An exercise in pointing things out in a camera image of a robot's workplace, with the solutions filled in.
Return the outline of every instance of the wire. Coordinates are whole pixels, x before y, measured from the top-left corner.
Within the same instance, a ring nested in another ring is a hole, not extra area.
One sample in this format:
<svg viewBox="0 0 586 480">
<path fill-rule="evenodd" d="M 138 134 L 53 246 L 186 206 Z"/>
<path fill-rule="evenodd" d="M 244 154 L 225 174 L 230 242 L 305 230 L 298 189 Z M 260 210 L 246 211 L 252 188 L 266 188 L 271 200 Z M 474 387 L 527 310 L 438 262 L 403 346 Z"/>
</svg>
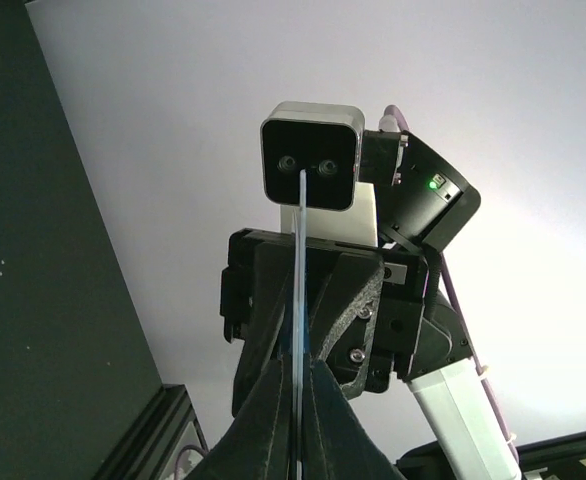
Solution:
<svg viewBox="0 0 586 480">
<path fill-rule="evenodd" d="M 406 121 L 406 118 L 404 118 L 402 111 L 396 105 L 389 105 L 386 107 L 384 109 L 384 115 L 393 115 L 401 132 L 409 131 L 409 124 Z"/>
<path fill-rule="evenodd" d="M 173 473 L 173 480 L 180 480 L 179 474 L 180 474 L 180 467 L 182 466 L 182 456 L 186 452 L 197 452 L 202 456 L 202 458 L 206 457 L 206 454 L 208 453 L 206 450 L 204 450 L 199 445 L 189 444 L 189 445 L 183 446 L 182 449 L 180 450 L 180 453 L 177 454 L 177 458 L 175 459 L 175 471 Z"/>
<path fill-rule="evenodd" d="M 304 390 L 304 333 L 306 313 L 306 170 L 300 172 L 300 208 L 295 214 L 295 272 L 293 287 L 293 480 L 302 478 L 302 393 Z"/>
</svg>

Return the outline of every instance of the black mount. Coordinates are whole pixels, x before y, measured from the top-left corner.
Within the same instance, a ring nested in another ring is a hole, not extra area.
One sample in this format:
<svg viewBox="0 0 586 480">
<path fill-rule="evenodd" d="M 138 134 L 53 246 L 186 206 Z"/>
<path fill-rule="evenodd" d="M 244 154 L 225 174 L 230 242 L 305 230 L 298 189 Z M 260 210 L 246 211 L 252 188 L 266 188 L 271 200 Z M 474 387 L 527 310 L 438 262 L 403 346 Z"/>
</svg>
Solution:
<svg viewBox="0 0 586 480">
<path fill-rule="evenodd" d="M 409 381 L 471 356 L 457 315 L 438 291 L 437 252 L 312 238 L 307 247 L 311 352 L 326 361 L 347 399 L 386 391 L 391 372 Z M 241 230 L 230 239 L 228 265 L 222 274 L 224 335 L 228 342 L 245 341 L 233 389 L 236 415 L 277 355 L 293 237 Z M 363 361 L 353 361 L 355 349 Z"/>
<path fill-rule="evenodd" d="M 433 178 L 441 188 L 428 188 Z M 443 252 L 480 207 L 479 192 L 411 132 L 366 130 L 358 181 L 375 185 L 379 235 L 408 251 Z"/>
</svg>

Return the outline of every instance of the cable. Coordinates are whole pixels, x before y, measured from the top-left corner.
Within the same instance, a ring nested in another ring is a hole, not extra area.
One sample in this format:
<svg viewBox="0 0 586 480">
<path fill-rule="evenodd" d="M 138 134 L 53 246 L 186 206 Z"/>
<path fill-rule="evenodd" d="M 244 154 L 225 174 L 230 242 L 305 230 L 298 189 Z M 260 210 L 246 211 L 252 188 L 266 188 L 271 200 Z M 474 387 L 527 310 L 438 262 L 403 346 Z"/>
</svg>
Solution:
<svg viewBox="0 0 586 480">
<path fill-rule="evenodd" d="M 206 454 L 208 453 L 206 450 L 204 450 L 199 445 L 189 444 L 189 445 L 183 446 L 182 449 L 180 450 L 180 453 L 177 454 L 177 458 L 175 459 L 175 471 L 173 473 L 173 480 L 180 480 L 179 474 L 180 474 L 180 467 L 182 465 L 182 456 L 186 452 L 197 452 L 202 456 L 202 458 L 206 457 Z"/>
<path fill-rule="evenodd" d="M 402 111 L 396 105 L 389 105 L 386 107 L 384 109 L 384 115 L 393 115 L 401 132 L 409 131 L 409 124 L 406 121 L 406 118 L 404 118 Z"/>
</svg>

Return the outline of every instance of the white ceiling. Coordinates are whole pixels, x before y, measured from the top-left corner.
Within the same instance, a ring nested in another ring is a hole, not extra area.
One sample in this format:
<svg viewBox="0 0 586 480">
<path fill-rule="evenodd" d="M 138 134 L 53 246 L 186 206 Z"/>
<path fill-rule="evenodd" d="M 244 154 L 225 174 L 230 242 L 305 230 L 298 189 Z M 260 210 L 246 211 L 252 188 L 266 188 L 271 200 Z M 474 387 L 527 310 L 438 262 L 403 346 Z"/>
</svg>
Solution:
<svg viewBox="0 0 586 480">
<path fill-rule="evenodd" d="M 483 196 L 448 249 L 518 443 L 586 430 L 586 1 L 40 0 L 42 48 L 165 382 L 210 443 L 241 344 L 227 239 L 277 230 L 259 125 L 282 100 L 388 103 Z M 406 387 L 353 402 L 395 459 L 433 439 Z"/>
</svg>

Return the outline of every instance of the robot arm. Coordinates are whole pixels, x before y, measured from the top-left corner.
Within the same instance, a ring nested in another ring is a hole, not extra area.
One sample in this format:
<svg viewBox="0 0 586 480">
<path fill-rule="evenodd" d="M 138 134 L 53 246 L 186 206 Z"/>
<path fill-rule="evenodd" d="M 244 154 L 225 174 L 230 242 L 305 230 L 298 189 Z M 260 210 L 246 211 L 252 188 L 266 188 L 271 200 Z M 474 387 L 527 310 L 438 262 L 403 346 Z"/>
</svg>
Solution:
<svg viewBox="0 0 586 480">
<path fill-rule="evenodd" d="M 416 396 L 457 478 L 521 478 L 470 339 L 439 291 L 441 252 L 477 211 L 480 196 L 415 135 L 400 128 L 365 131 L 357 112 L 285 103 L 262 127 L 265 189 L 283 205 L 284 233 L 247 229 L 230 239 L 224 335 L 245 342 L 233 387 L 235 421 L 189 476 L 195 480 L 287 478 L 290 358 L 276 352 L 290 310 L 287 205 L 299 196 L 291 172 L 300 168 L 311 172 L 314 207 L 308 212 L 305 478 L 403 478 L 347 402 L 363 391 L 384 392 L 391 374 Z"/>
</svg>

